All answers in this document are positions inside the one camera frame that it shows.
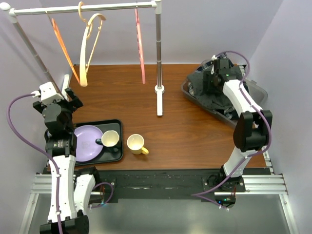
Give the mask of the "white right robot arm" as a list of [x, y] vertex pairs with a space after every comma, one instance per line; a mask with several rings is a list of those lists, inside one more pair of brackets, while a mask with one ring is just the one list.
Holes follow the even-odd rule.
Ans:
[[263, 110], [250, 96], [244, 87], [244, 79], [239, 79], [232, 70], [228, 58], [212, 57], [212, 69], [204, 78], [204, 87], [214, 93], [224, 94], [232, 103], [238, 114], [234, 129], [234, 149], [228, 161], [220, 168], [216, 189], [229, 191], [234, 182], [240, 180], [250, 159], [268, 150], [272, 140], [273, 115]]

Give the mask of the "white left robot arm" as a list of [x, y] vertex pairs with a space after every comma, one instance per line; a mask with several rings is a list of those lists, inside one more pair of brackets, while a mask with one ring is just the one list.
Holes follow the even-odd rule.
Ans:
[[52, 83], [41, 85], [34, 94], [40, 100], [33, 107], [42, 114], [45, 150], [51, 170], [51, 203], [47, 223], [39, 228], [41, 234], [87, 234], [90, 230], [86, 210], [91, 191], [101, 186], [95, 167], [74, 172], [77, 137], [72, 115], [83, 104], [71, 88], [66, 100]]

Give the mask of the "pink plastic hanger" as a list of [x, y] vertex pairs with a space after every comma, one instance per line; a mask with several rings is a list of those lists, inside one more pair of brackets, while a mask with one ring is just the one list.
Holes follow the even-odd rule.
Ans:
[[135, 8], [135, 18], [136, 18], [136, 35], [137, 35], [137, 44], [138, 44], [138, 54], [142, 75], [142, 83], [146, 83], [146, 75], [145, 75], [145, 65], [144, 65], [144, 53], [143, 53], [143, 45], [142, 45], [142, 35], [141, 35], [141, 26], [139, 20], [138, 9]]

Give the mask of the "orange plastic hanger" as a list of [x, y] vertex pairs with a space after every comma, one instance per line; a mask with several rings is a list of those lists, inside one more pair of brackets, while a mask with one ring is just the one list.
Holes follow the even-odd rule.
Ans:
[[49, 21], [50, 21], [50, 23], [51, 23], [51, 25], [52, 25], [54, 34], [55, 34], [55, 36], [56, 36], [56, 38], [57, 38], [57, 40], [58, 40], [58, 43], [59, 43], [59, 45], [60, 45], [60, 47], [61, 47], [61, 49], [62, 49], [62, 51], [63, 51], [63, 54], [64, 54], [64, 56], [65, 56], [65, 58], [66, 58], [66, 60], [67, 60], [67, 62], [68, 62], [68, 65], [70, 66], [70, 68], [71, 68], [71, 70], [72, 70], [72, 72], [73, 72], [73, 75], [74, 75], [74, 77], [76, 78], [78, 84], [80, 84], [80, 79], [79, 79], [78, 74], [76, 73], [76, 71], [75, 71], [75, 69], [74, 69], [74, 65], [73, 65], [73, 63], [72, 63], [72, 61], [71, 61], [70, 55], [69, 55], [69, 53], [68, 53], [68, 51], [67, 51], [66, 45], [65, 45], [65, 43], [64, 43], [64, 41], [63, 41], [63, 38], [62, 38], [62, 36], [61, 36], [61, 33], [60, 33], [60, 31], [59, 31], [58, 25], [57, 25], [55, 19], [54, 19], [54, 18], [51, 18], [51, 17], [49, 16], [49, 14], [47, 13], [47, 11], [45, 11], [45, 13], [46, 13], [46, 15], [47, 15], [48, 18], [49, 18]]

